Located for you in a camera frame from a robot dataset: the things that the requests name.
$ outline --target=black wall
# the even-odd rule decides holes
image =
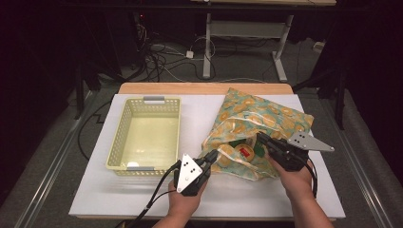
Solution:
[[[0,7],[0,204],[74,87],[75,64],[60,27],[51,5]]]
[[[358,111],[396,176],[403,182],[403,27],[398,1],[385,1],[371,17],[348,73]]]

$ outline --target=desk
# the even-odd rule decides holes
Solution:
[[[197,157],[201,152],[201,143],[210,131],[224,94],[230,86],[256,95],[263,94],[263,98],[302,110],[297,95],[292,94],[288,85],[123,84],[109,109],[69,214],[85,219],[133,219],[146,206],[159,181],[159,178],[119,177],[105,167],[125,98],[135,94],[181,96],[180,158],[184,152]],[[195,99],[199,101],[198,104],[193,103]],[[330,218],[344,218],[336,190],[320,153],[312,151],[311,158],[319,174],[317,201]],[[161,193],[166,191],[167,183],[168,180],[163,184]],[[162,197],[146,216],[149,219],[163,217],[167,207],[167,197]],[[249,181],[224,174],[212,175],[201,205],[193,217],[224,220],[291,218],[291,205],[279,179]]]
[[[212,3],[227,4],[261,4],[261,5],[289,5],[289,6],[334,6],[336,0],[211,0]],[[241,21],[213,21],[211,13],[207,13],[205,29],[205,53],[203,62],[203,78],[210,78],[211,67],[211,36],[238,36],[238,37],[259,37],[259,38],[279,38],[278,50],[272,52],[272,58],[276,67],[278,78],[281,82],[287,82],[287,76],[280,60],[281,53],[284,50],[285,42],[293,22],[294,15],[288,15],[284,23],[262,23],[262,22],[241,22]]]

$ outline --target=basket handle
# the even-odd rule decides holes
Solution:
[[[164,96],[144,96],[143,100],[146,105],[165,104]]]

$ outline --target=human hand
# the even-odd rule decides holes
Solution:
[[[285,188],[287,196],[290,200],[306,200],[314,199],[312,193],[312,176],[306,167],[297,172],[288,172],[281,167],[274,159],[267,156],[269,162],[278,170],[281,183]]]
[[[168,214],[154,227],[184,227],[198,209],[206,185],[207,181],[203,184],[197,196],[184,197],[176,191],[174,183],[171,181],[168,184],[168,190],[170,191]]]

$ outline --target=plastic basket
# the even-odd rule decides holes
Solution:
[[[117,175],[161,176],[177,161],[181,98],[125,101],[106,168]]]

